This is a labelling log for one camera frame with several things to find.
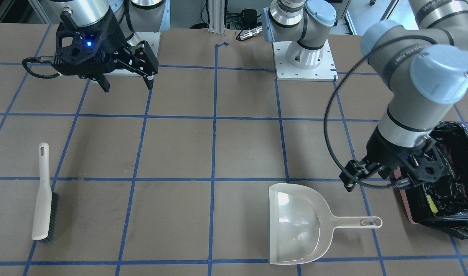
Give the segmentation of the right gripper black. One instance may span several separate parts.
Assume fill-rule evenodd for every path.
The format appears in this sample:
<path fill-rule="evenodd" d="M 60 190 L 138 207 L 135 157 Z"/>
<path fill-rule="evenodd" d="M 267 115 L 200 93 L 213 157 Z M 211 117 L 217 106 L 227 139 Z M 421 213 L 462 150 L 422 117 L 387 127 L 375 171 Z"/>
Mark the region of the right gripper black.
<path fill-rule="evenodd" d="M 111 8 L 89 26 L 78 26 L 69 11 L 60 14 L 56 32 L 56 50 L 52 67 L 66 76 L 97 76 L 96 82 L 108 93 L 110 83 L 105 73 L 125 69 L 143 77 L 153 89 L 159 61 L 147 41 L 127 47 L 127 41 Z"/>

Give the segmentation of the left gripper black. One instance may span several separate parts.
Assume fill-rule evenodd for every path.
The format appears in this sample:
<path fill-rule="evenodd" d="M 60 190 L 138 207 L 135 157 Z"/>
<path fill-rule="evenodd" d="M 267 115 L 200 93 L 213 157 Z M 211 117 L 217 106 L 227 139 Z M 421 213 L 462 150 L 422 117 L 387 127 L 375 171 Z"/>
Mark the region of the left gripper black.
<path fill-rule="evenodd" d="M 435 144 L 436 140 L 428 137 L 416 147 L 397 146 L 386 140 L 376 128 L 367 142 L 367 155 L 361 161 L 350 160 L 339 178 L 347 192 L 352 192 L 359 182 L 363 187 L 383 190 L 383 186 L 364 183 L 363 180 L 376 173 L 385 179 L 397 168 L 403 167 L 411 179 L 435 183 L 446 174 Z"/>

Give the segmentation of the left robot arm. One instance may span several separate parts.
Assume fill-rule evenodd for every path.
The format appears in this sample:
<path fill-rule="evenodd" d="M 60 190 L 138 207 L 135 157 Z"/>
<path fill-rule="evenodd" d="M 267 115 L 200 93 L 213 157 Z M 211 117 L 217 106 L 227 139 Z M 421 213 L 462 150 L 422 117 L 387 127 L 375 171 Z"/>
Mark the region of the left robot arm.
<path fill-rule="evenodd" d="M 419 29 L 407 30 L 392 20 L 372 25 L 361 40 L 362 59 L 336 86 L 325 110 L 326 146 L 348 192 L 357 184 L 407 189 L 414 181 L 436 182 L 444 171 L 429 134 L 468 90 L 468 1 L 409 4 Z M 339 90 L 364 61 L 394 96 L 367 142 L 367 155 L 343 166 L 331 147 L 328 115 Z"/>

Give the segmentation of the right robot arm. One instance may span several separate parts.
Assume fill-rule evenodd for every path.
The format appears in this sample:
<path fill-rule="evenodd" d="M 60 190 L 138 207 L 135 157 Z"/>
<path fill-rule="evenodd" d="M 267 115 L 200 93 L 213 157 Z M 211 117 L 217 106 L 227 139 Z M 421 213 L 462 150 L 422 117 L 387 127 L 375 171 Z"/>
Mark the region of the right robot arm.
<path fill-rule="evenodd" d="M 51 66 L 65 76 L 97 82 L 104 92 L 105 75 L 124 69 L 143 78 L 148 89 L 159 61 L 151 45 L 137 33 L 170 28 L 168 0 L 51 0 L 60 16 Z"/>

